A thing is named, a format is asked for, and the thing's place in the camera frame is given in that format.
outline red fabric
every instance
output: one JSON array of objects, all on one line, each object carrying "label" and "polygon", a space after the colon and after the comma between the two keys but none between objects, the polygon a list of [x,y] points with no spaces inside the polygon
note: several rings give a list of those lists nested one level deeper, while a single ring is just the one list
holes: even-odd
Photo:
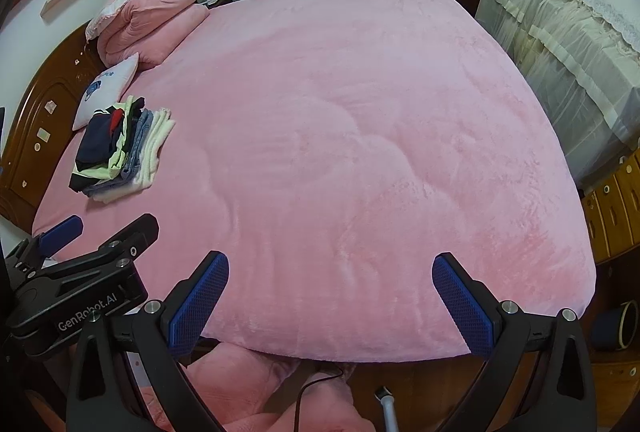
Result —
[{"label": "red fabric", "polygon": [[124,111],[122,109],[116,109],[113,113],[111,113],[111,123],[109,124],[109,136],[113,135],[113,132],[116,130],[116,127],[120,123],[120,121],[124,117]]}]

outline sticker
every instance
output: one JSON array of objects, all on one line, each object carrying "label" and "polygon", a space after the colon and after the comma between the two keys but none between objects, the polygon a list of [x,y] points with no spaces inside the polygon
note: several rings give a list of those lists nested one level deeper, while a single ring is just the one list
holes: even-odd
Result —
[{"label": "sticker", "polygon": [[38,129],[38,134],[36,135],[39,139],[47,143],[49,141],[49,133],[47,133],[42,127]]},{"label": "sticker", "polygon": [[47,113],[49,113],[50,115],[53,114],[53,111],[56,110],[56,107],[58,107],[58,106],[56,105],[56,103],[53,100],[50,100],[49,102],[44,104],[44,108],[47,110]]}]

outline pink fabric on floor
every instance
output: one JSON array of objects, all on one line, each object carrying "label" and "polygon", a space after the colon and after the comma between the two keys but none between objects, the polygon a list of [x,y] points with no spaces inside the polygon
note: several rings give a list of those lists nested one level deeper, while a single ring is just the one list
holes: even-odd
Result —
[{"label": "pink fabric on floor", "polygon": [[195,0],[129,0],[98,37],[98,54],[114,66],[134,53],[140,69],[162,64],[209,15]]},{"label": "pink fabric on floor", "polygon": [[207,336],[345,362],[463,354],[431,282],[445,251],[531,313],[581,314],[593,295],[558,139],[453,0],[221,6],[127,93],[176,120],[154,184],[107,206],[72,192],[80,133],[33,230],[81,216],[66,259],[152,213],[158,242],[136,259],[151,298],[225,252]]},{"label": "pink fabric on floor", "polygon": [[[291,432],[295,405],[282,416],[263,409],[298,365],[300,361],[294,358],[267,356],[223,343],[190,365],[187,377],[226,432]],[[327,376],[319,372],[305,383]],[[173,430],[153,389],[142,388],[142,393],[156,424]],[[306,389],[300,405],[300,430],[374,432],[374,427],[356,411],[346,383],[328,380]]]}]

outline black bucket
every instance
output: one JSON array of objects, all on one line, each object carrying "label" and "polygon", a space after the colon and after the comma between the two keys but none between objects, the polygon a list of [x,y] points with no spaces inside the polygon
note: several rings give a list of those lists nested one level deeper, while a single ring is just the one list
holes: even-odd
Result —
[{"label": "black bucket", "polygon": [[638,329],[638,303],[635,300],[601,313],[591,327],[591,346],[596,351],[622,351],[628,348]]}]

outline white towel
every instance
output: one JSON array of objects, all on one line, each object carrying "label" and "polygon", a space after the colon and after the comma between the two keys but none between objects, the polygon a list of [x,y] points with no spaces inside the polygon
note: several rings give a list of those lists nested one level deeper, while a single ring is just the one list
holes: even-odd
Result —
[{"label": "white towel", "polygon": [[140,170],[138,170],[133,180],[120,187],[112,188],[105,192],[97,192],[92,196],[92,199],[102,203],[111,203],[116,199],[149,188],[152,185],[160,163],[158,152],[175,125],[175,120],[170,120],[170,117],[171,111],[169,109],[160,109],[154,112],[154,119],[151,122],[151,127],[140,152]]}]

